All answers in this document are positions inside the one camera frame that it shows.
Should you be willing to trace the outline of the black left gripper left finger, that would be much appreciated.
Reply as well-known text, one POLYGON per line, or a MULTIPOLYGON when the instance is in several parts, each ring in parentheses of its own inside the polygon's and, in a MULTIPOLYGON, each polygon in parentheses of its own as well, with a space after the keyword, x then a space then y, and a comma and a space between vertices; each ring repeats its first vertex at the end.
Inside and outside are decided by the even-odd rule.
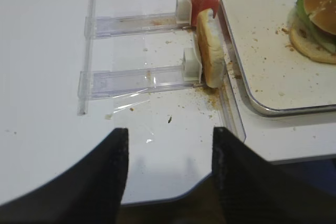
POLYGON ((129 132, 114 129, 73 167, 1 205, 1 223, 116 223, 129 169, 129 132))

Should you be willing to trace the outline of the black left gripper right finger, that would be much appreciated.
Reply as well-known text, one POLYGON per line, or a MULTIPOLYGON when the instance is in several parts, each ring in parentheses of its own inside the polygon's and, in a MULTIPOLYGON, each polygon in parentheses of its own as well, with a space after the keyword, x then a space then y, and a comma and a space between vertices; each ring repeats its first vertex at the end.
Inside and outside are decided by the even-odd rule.
POLYGON ((212 177, 227 223, 335 223, 335 196, 264 160, 225 127, 213 129, 212 177))

